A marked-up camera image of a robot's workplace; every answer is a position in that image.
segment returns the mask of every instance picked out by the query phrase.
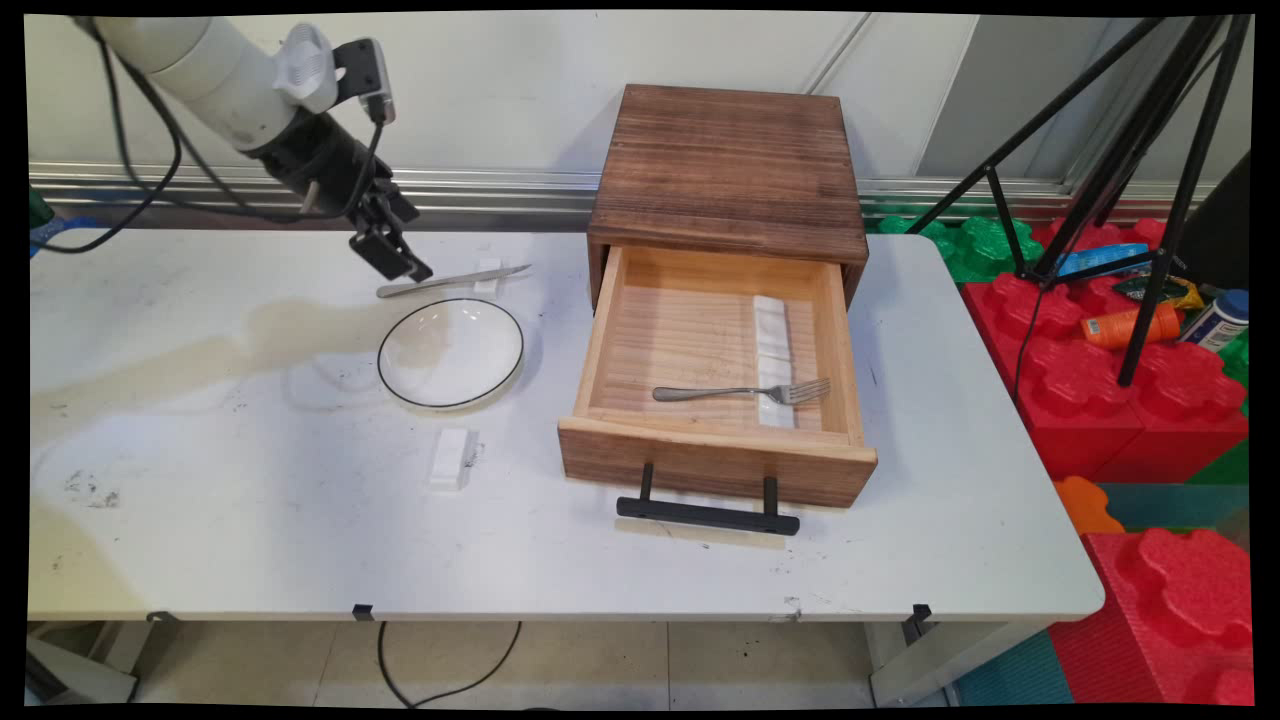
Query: orange bottle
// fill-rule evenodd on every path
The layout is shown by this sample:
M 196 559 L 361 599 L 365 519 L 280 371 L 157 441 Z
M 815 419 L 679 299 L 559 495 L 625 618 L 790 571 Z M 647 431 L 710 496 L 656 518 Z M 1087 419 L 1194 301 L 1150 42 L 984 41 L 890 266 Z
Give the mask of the orange bottle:
M 1133 336 L 1133 327 L 1138 323 L 1138 311 L 1112 313 L 1080 320 L 1080 329 L 1084 331 L 1084 340 L 1105 350 L 1120 350 L 1129 345 Z M 1174 340 L 1178 337 L 1183 324 L 1181 313 L 1169 302 L 1156 305 L 1156 314 L 1151 318 L 1151 329 L 1147 331 L 1147 342 L 1161 340 Z

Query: bowl rim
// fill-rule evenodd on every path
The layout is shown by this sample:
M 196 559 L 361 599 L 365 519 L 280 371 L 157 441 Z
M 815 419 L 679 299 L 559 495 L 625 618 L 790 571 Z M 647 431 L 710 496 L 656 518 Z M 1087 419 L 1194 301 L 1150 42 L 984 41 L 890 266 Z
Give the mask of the bowl rim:
M 383 374 L 383 348 L 387 347 L 387 341 L 390 340 L 392 333 L 396 332 L 396 328 L 401 327 L 401 323 L 403 323 L 404 320 L 412 318 L 413 315 L 417 315 L 422 310 L 426 310 L 428 307 L 431 307 L 433 305 L 440 305 L 440 304 L 444 304 L 444 302 L 458 302 L 458 301 L 463 301 L 463 302 L 483 302 L 485 305 L 492 305 L 492 306 L 497 307 L 498 310 L 502 310 L 502 313 L 504 315 L 507 315 L 508 318 L 511 318 L 511 323 L 513 325 L 516 325 L 516 334 L 520 337 L 520 352 L 516 354 L 516 361 L 511 365 L 511 370 L 507 372 L 507 375 L 503 377 L 502 380 L 499 380 L 492 388 L 481 392 L 480 395 L 477 395 L 475 397 L 471 397 L 471 398 L 467 398 L 467 400 L 458 401 L 458 402 L 451 402 L 448 405 L 429 405 L 426 402 L 419 402 L 416 400 L 410 400 L 410 398 L 404 397 L 403 395 L 396 392 L 396 388 L 393 388 L 392 384 L 389 382 L 387 382 L 387 375 Z M 392 325 L 392 329 L 387 331 L 387 334 L 383 336 L 383 342 L 379 343 L 379 346 L 378 346 L 378 357 L 374 361 L 374 364 L 378 366 L 378 379 L 380 379 L 383 382 L 383 387 L 385 387 L 388 392 L 390 392 L 396 397 L 403 400 L 404 402 L 408 402 L 410 405 L 416 405 L 419 407 L 431 407 L 434 410 L 443 410 L 443 409 L 447 409 L 447 407 L 458 407 L 460 405 L 468 405 L 468 404 L 475 402 L 475 401 L 480 400 L 481 397 L 484 397 L 484 396 L 486 396 L 486 395 L 497 391 L 502 386 L 507 384 L 507 380 L 509 380 L 511 375 L 516 373 L 516 370 L 520 368 L 520 361 L 524 360 L 524 359 L 525 359 L 525 329 L 520 327 L 520 320 L 517 320 L 516 316 L 512 315 L 506 307 L 503 307 L 502 305 L 498 305 L 497 302 L 489 302 L 488 300 L 481 300 L 479 297 L 447 297 L 444 300 L 436 300 L 435 302 L 428 302 L 426 305 L 422 305 L 421 307 L 410 311 L 407 315 L 404 315 L 403 318 L 401 318 L 399 320 L 397 320 L 396 324 Z

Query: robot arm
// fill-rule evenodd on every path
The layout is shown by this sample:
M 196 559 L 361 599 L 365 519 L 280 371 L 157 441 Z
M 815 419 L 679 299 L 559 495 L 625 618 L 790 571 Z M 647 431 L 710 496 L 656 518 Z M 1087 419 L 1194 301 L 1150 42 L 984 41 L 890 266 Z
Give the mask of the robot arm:
M 381 47 L 370 37 L 332 49 L 311 24 L 296 26 L 275 56 L 227 18 L 81 17 L 129 65 L 183 102 L 202 123 L 321 213 L 346 213 L 351 247 L 387 279 L 431 277 L 406 245 L 403 224 L 417 217 L 369 149 L 328 114 L 358 97 L 379 128 L 396 119 Z M 339 78 L 338 69 L 344 68 Z

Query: blue bottle cap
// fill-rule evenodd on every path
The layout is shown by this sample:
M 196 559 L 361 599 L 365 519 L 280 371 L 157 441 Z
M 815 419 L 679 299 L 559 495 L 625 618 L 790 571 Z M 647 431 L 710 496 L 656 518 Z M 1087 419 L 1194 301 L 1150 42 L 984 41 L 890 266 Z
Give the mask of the blue bottle cap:
M 1222 309 L 1222 313 L 1240 320 L 1249 319 L 1249 291 L 1229 290 L 1219 295 L 1216 302 Z

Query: white block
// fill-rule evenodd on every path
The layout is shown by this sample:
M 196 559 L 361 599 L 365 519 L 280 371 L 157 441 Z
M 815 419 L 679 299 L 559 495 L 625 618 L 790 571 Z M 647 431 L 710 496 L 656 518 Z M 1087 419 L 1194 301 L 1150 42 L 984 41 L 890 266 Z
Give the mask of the white block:
M 471 454 L 472 433 L 466 428 L 444 428 L 435 441 L 435 457 L 426 487 L 430 489 L 460 491 L 467 483 L 467 459 Z
M 756 355 L 755 374 L 760 387 L 791 384 L 791 363 L 778 360 L 777 357 Z M 790 405 L 778 405 L 767 395 L 756 395 L 755 398 L 762 425 L 769 425 L 773 428 L 796 427 L 796 413 L 794 407 Z
M 497 270 L 502 268 L 502 258 L 481 258 L 476 260 L 476 272 Z M 498 281 L 480 281 L 472 287 L 477 297 L 498 297 Z
M 787 341 L 786 305 L 776 297 L 756 295 L 751 301 L 755 309 L 755 352 L 778 360 L 791 361 L 791 343 Z

